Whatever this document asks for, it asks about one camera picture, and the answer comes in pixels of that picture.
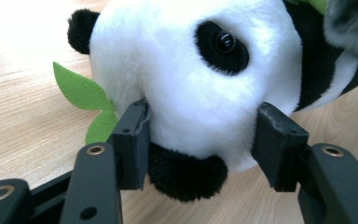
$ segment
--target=black ear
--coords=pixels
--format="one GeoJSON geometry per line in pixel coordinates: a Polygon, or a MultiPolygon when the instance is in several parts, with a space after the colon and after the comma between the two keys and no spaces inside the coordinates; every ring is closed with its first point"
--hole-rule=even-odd
{"type": "Polygon", "coordinates": [[[157,190],[183,203],[219,193],[228,168],[217,156],[204,160],[150,144],[148,171],[157,190]]]}
{"type": "Polygon", "coordinates": [[[90,54],[91,33],[99,16],[98,12],[80,9],[75,11],[68,20],[68,42],[79,53],[90,54]]]}

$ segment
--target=wooden table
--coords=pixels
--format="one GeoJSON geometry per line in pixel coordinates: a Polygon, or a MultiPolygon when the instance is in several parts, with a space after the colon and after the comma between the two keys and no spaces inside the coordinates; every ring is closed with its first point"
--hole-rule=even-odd
{"type": "MultiPolygon", "coordinates": [[[[0,179],[23,178],[33,189],[73,168],[97,115],[70,105],[52,62],[91,77],[89,58],[67,44],[67,18],[79,8],[101,11],[106,1],[0,2],[0,179]]],[[[331,105],[293,118],[310,144],[345,147],[358,159],[358,89],[331,105]]],[[[231,174],[220,195],[179,203],[146,184],[122,191],[125,223],[303,223],[295,193],[276,193],[258,167],[231,174]]]]}

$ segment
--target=black eye patch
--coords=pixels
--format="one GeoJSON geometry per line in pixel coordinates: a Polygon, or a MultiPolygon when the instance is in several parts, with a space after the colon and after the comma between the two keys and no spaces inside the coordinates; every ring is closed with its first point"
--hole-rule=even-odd
{"type": "Polygon", "coordinates": [[[230,32],[213,22],[201,24],[195,37],[200,55],[208,66],[226,72],[228,76],[235,76],[247,67],[247,48],[230,32]]]}

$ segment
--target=panda plush toy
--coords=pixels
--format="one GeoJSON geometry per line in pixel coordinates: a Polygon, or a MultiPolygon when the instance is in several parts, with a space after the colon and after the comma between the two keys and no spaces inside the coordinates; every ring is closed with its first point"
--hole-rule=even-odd
{"type": "Polygon", "coordinates": [[[256,165],[262,103],[290,115],[358,85],[358,0],[113,0],[76,11],[68,39],[118,116],[147,100],[150,182],[181,202],[256,165]]]}

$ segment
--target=green leaf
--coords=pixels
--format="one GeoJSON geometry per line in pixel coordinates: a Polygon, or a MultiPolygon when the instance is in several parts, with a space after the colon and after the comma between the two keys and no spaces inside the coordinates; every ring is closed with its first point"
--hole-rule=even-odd
{"type": "Polygon", "coordinates": [[[86,133],[86,145],[106,142],[117,124],[117,118],[113,110],[102,111],[91,123],[86,133]]]}
{"type": "Polygon", "coordinates": [[[327,0],[299,0],[301,2],[310,3],[316,10],[324,15],[327,6],[327,0]]]}
{"type": "Polygon", "coordinates": [[[58,63],[53,63],[58,86],[65,98],[72,104],[86,110],[104,110],[113,107],[103,88],[95,81],[83,77],[58,63]]]}

